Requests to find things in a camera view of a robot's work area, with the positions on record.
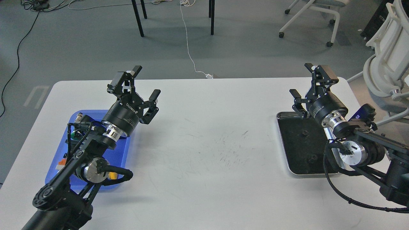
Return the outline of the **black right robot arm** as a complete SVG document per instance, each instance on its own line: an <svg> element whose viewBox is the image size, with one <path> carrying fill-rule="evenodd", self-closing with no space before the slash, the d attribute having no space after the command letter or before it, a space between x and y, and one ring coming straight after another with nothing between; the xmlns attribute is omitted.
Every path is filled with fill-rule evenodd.
<svg viewBox="0 0 409 230"><path fill-rule="evenodd" d="M297 90L290 90L294 98L292 109L302 119L312 118L329 131L323 154L323 170L329 185L349 204L407 214L408 146L374 132L376 112L369 104L361 106L354 117L346 120L348 109L330 90L339 82L336 74L327 65L305 63L305 67L312 75L311 87L304 98ZM381 195L402 208L367 205L346 196L330 180L327 164L347 176L365 176L380 187Z"/></svg>

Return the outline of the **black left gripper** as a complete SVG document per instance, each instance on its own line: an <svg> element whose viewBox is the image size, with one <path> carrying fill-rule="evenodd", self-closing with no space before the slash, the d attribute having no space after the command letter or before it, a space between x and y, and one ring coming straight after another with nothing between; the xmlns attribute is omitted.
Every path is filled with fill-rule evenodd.
<svg viewBox="0 0 409 230"><path fill-rule="evenodd" d="M107 92L117 97L101 122L108 129L115 131L110 134L115 138L129 137L137 124L149 124L158 113L157 98L161 90L155 89L148 101L144 101L135 90L135 77L142 70L137 65L131 71L118 72L110 84Z"/></svg>

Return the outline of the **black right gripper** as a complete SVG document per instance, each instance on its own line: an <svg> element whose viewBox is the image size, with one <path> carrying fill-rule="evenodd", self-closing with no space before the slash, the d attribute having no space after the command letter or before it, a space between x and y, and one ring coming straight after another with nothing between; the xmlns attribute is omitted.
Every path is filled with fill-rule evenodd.
<svg viewBox="0 0 409 230"><path fill-rule="evenodd" d="M305 63L305 67L312 74L312 86L305 98L302 98L296 89L290 89L294 97L292 109L302 118L313 117L322 127L330 127L330 119L340 114L345 117L348 109L342 101L330 92L330 87L339 82L339 78L328 65L313 66Z"/></svg>

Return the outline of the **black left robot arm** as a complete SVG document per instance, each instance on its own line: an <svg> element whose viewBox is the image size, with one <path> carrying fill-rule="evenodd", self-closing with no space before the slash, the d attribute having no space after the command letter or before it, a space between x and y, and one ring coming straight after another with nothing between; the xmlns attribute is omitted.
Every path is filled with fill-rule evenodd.
<svg viewBox="0 0 409 230"><path fill-rule="evenodd" d="M101 121L79 113L75 122L67 124L66 163L35 195L35 214L24 230L78 230L92 218L92 202L102 186L129 181L129 169L111 165L103 157L114 150L117 141L130 137L137 124L149 124L159 111L160 90L144 101L135 90L140 65L131 71L118 72L107 85L116 96Z"/></svg>

